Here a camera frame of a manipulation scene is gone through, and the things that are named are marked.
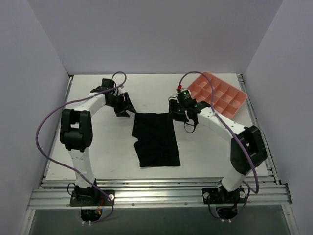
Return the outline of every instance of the black cloth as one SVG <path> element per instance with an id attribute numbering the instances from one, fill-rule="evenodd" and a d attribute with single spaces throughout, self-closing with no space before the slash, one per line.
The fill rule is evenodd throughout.
<path id="1" fill-rule="evenodd" d="M 173 120 L 168 113 L 136 113 L 132 136 L 140 167 L 180 166 Z"/>

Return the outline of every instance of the gray floor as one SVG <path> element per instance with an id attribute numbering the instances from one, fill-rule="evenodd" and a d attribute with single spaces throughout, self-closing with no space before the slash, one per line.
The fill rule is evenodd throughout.
<path id="1" fill-rule="evenodd" d="M 207 208 L 119 209 L 105 222 L 82 226 L 75 210 L 37 211 L 32 235 L 288 235 L 280 206 L 250 206 L 231 224 L 212 218 Z"/>

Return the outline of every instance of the pink plastic tray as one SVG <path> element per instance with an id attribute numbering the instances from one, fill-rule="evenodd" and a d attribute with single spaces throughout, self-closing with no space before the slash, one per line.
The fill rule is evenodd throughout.
<path id="1" fill-rule="evenodd" d="M 214 88 L 214 109 L 229 119 L 233 118 L 247 99 L 247 94 L 208 72 L 204 74 L 211 80 Z M 204 76 L 199 76 L 188 90 L 197 102 L 205 101 L 211 104 L 212 89 Z"/>

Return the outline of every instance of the metal frame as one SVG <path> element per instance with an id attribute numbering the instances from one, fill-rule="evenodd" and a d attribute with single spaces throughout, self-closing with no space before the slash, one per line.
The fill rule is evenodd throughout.
<path id="1" fill-rule="evenodd" d="M 240 86 L 246 92 L 243 77 L 237 75 Z M 68 96 L 72 78 L 69 83 L 66 98 Z M 249 99 L 247 106 L 252 123 L 260 130 L 261 127 L 255 116 L 253 107 Z M 253 205 L 281 205 L 287 225 L 292 235 L 298 235 L 298 229 L 291 210 L 291 196 L 287 185 L 281 185 L 274 167 L 264 133 L 262 138 L 265 142 L 268 153 L 267 177 L 259 177 L 260 192 L 251 194 L 248 206 Z M 28 234 L 33 222 L 36 210 L 77 210 L 81 208 L 70 207 L 70 197 L 66 187 L 74 181 L 47 181 L 46 171 L 40 189 L 34 190 L 28 205 L 24 223 L 20 234 Z M 105 189 L 115 190 L 115 208 L 168 208 L 168 207 L 207 207 L 202 201 L 202 188 L 215 188 L 221 178 L 197 178 L 197 179 L 153 179 L 153 180 L 101 180 L 98 179 L 98 186 Z M 247 181 L 254 186 L 254 178 L 248 177 Z"/>

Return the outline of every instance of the table top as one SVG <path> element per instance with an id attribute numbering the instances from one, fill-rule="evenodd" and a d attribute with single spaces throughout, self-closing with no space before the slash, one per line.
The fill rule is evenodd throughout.
<path id="1" fill-rule="evenodd" d="M 240 89 L 236 74 L 215 74 L 218 78 Z M 175 96 L 176 87 L 183 74 L 132 74 L 122 89 L 128 92 L 139 113 L 168 112 L 168 97 Z M 197 74 L 187 76 L 183 87 L 188 87 Z M 102 78 L 111 75 L 75 75 L 69 91 L 68 101 L 86 97 L 89 92 L 101 85 Z M 114 80 L 123 81 L 122 75 Z M 74 108 L 78 104 L 68 105 Z M 251 126 L 251 118 L 245 103 L 233 117 L 235 122 Z M 175 179 L 223 177 L 231 168 L 230 145 L 208 127 L 198 125 L 193 134 L 188 134 L 182 122 L 174 121 L 174 130 L 179 149 L 181 166 L 140 168 L 132 136 L 134 114 L 131 117 L 116 117 L 111 107 L 101 108 L 92 117 L 93 141 L 89 148 L 92 171 L 97 179 Z M 65 146 L 60 143 L 59 131 L 50 156 L 73 166 Z M 265 163 L 256 168 L 259 176 L 268 176 Z M 50 163 L 47 181 L 74 180 L 73 171 Z"/>

